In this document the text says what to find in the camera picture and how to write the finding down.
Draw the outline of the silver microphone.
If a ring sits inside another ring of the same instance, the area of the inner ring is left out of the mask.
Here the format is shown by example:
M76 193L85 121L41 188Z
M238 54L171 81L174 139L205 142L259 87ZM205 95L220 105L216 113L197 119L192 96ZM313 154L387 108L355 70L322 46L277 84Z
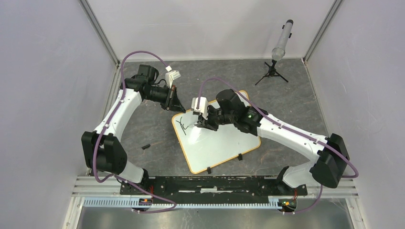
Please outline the silver microphone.
M291 37L291 30L292 30L293 24L294 24L294 21L292 19L289 19L283 25L281 35L277 41L276 46L272 50L272 60L280 61L285 56L286 45L287 45L289 38Z

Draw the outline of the black marker cap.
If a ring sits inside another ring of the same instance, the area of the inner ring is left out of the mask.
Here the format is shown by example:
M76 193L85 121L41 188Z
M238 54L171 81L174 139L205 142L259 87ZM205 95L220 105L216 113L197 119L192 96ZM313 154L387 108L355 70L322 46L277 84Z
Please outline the black marker cap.
M150 144L147 144L145 146L142 146L141 149L145 150L145 149L149 148L150 146L151 146Z

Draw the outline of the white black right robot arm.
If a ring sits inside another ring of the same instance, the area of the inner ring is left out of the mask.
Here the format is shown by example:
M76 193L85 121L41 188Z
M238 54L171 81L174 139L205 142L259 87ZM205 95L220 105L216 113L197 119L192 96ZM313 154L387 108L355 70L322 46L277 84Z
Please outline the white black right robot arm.
M217 131L221 125L233 125L242 133L276 141L308 159L282 169L276 181L280 194L287 195L307 182L336 188L344 177L350 157L340 135L317 135L282 122L233 89L219 92L216 101L217 108L205 97L193 98L191 109L198 116L197 127Z

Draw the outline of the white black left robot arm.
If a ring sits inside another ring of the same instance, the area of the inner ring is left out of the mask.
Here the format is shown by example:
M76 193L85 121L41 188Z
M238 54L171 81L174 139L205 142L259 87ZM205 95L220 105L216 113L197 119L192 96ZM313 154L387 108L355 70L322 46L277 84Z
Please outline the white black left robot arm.
M157 102L164 110L185 112L173 84L180 73L169 66L166 70L163 78L166 84L159 86L156 81L159 71L150 65L141 64L136 75L124 80L113 107L103 121L94 131L84 132L81 137L88 168L93 172L107 172L132 182L133 190L141 195L150 188L147 171L129 162L120 140L130 117L144 100Z

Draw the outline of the white whiteboard with yellow frame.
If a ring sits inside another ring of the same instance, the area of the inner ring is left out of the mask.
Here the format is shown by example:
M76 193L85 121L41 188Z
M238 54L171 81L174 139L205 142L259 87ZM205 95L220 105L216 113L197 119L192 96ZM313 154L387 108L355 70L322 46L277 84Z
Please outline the white whiteboard with yellow frame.
M205 128L188 128L198 116L191 110L172 117L172 125L179 140L189 170L193 174L240 157L261 145L258 136L239 131L233 124L220 125L217 131Z

